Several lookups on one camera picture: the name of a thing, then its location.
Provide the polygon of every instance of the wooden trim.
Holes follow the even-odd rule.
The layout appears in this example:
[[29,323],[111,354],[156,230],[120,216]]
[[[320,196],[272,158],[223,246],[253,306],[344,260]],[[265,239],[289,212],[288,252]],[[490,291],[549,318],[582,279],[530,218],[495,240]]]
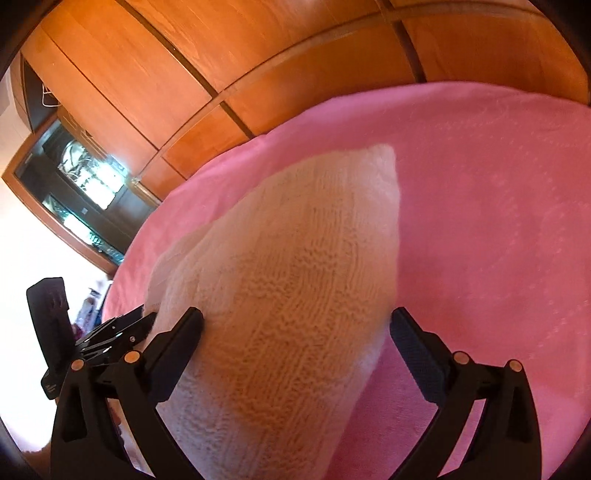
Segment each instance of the wooden trim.
[[404,54],[406,55],[408,64],[410,65],[410,69],[413,71],[415,82],[427,83],[427,76],[425,75],[423,64],[421,63],[421,59],[418,56],[417,49],[414,47],[413,39],[410,38],[404,23],[402,20],[389,23],[392,29],[394,29],[394,33],[396,33],[398,41],[402,45],[402,49],[404,50]]
[[39,128],[39,130],[27,137],[21,147],[18,149],[12,160],[8,164],[8,167],[2,174],[2,179],[12,190],[14,195],[23,202],[23,204],[29,209],[29,211],[37,217],[43,225],[63,240],[70,248],[73,248],[76,252],[82,255],[95,267],[99,268],[107,275],[113,276],[117,271],[117,265],[112,263],[110,260],[105,258],[100,253],[91,249],[76,235],[65,228],[45,207],[39,203],[39,201],[25,188],[21,181],[16,176],[15,172],[18,166],[25,160],[31,149],[43,136],[43,134],[51,127],[57,120],[57,115],[52,115],[48,120]]
[[391,22],[407,20],[409,18],[428,17],[431,15],[459,15],[481,14],[501,18],[531,18],[539,17],[548,20],[541,12],[515,7],[513,5],[499,5],[487,2],[451,1],[435,2],[431,4],[410,5],[388,11],[385,16]]
[[31,115],[29,114],[29,102],[27,100],[27,89],[25,88],[25,57],[19,51],[20,60],[18,62],[18,74],[21,76],[21,88],[22,88],[22,98],[25,101],[25,105],[21,105],[25,108],[25,112],[27,113],[27,126],[29,130],[33,131],[33,125],[31,124]]
[[418,57],[417,49],[414,47],[413,41],[410,38],[404,23],[402,23],[401,20],[397,22],[391,22],[388,20],[388,12],[394,9],[392,2],[389,0],[375,0],[375,2],[384,18],[384,21],[392,27],[398,41],[400,42],[400,46],[402,47],[404,55],[407,58],[408,65],[413,72],[414,81],[417,83],[426,83],[427,76],[425,75],[425,70],[421,64],[421,59]]
[[472,1],[449,1],[449,2],[435,2],[429,4],[411,5],[408,7],[399,7],[393,9],[386,9],[385,4],[381,4],[379,0],[378,5],[381,6],[379,12],[369,14],[364,17],[351,20],[349,22],[337,25],[322,32],[312,35],[311,37],[302,40],[291,47],[277,53],[268,58],[264,62],[254,67],[250,72],[245,73],[228,87],[219,92],[212,100],[205,104],[201,110],[197,111],[184,125],[182,125],[175,134],[168,139],[168,141],[160,148],[158,153],[152,158],[163,157],[164,153],[171,148],[185,133],[197,125],[207,114],[209,114],[215,107],[227,100],[231,95],[243,89],[244,87],[256,82],[266,72],[272,70],[277,65],[289,60],[297,55],[304,53],[306,50],[317,47],[319,45],[337,40],[346,35],[351,35],[357,30],[363,28],[375,27],[384,22],[395,24],[409,18],[425,17],[428,15],[457,15],[457,14],[484,14],[493,15],[502,18],[543,18],[549,21],[542,13],[527,10],[520,7],[513,7],[510,5],[498,5],[486,2],[472,2]]

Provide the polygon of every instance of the black clamp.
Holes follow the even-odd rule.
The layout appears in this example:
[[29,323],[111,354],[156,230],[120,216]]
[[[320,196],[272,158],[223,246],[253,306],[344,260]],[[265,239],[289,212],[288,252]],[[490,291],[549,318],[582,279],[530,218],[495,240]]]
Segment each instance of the black clamp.
[[[27,291],[48,374],[63,379],[51,391],[60,394],[51,437],[53,480],[152,478],[132,466],[107,398],[119,400],[157,480],[203,480],[155,408],[168,400],[199,344],[201,312],[189,308],[143,353],[130,348],[129,337],[135,336],[130,332],[139,332],[132,342],[137,343],[148,335],[154,318],[138,318],[138,310],[110,320],[74,344],[58,338],[67,337],[67,301],[63,282],[60,286],[56,280],[61,279],[46,279]],[[421,330],[404,308],[392,312],[390,334],[424,398],[439,407],[390,480],[540,480],[540,431],[519,361],[492,367],[474,363],[464,352],[452,354],[437,335]],[[48,392],[45,383],[44,391]],[[486,399],[486,404],[472,444],[460,467],[440,476],[478,399]]]

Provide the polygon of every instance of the pillow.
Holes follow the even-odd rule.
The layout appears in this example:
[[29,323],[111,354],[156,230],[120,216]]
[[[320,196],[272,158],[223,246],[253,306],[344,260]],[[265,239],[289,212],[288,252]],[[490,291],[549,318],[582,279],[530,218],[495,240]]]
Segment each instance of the pillow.
[[205,329],[158,411],[210,480],[320,480],[394,308],[400,193],[391,147],[265,179],[158,260],[146,344],[190,306]]

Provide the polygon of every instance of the bed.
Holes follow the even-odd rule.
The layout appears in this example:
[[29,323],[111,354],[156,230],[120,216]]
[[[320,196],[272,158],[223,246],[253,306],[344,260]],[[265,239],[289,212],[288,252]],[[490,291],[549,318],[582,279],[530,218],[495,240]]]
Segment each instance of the bed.
[[[170,193],[126,254],[105,318],[142,304],[160,254],[262,179],[314,154],[390,144],[402,194],[398,304],[453,351],[524,363],[549,478],[591,417],[590,129],[580,103],[472,82],[328,100]],[[480,408],[447,469],[461,461]],[[326,478],[387,478],[435,409],[385,339]]]

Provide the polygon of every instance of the pink bedspread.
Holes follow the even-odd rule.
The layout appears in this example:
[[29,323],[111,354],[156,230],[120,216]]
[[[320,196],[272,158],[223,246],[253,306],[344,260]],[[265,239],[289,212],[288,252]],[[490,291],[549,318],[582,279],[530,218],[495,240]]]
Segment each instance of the pink bedspread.
[[[496,365],[522,360],[548,478],[591,416],[591,111],[582,105],[476,83],[318,105],[172,192],[127,252],[105,317],[140,305],[158,256],[262,179],[310,155],[378,142],[398,155],[399,304],[451,350]],[[327,479],[387,479],[434,411],[387,339]],[[461,460],[460,443],[448,467]]]

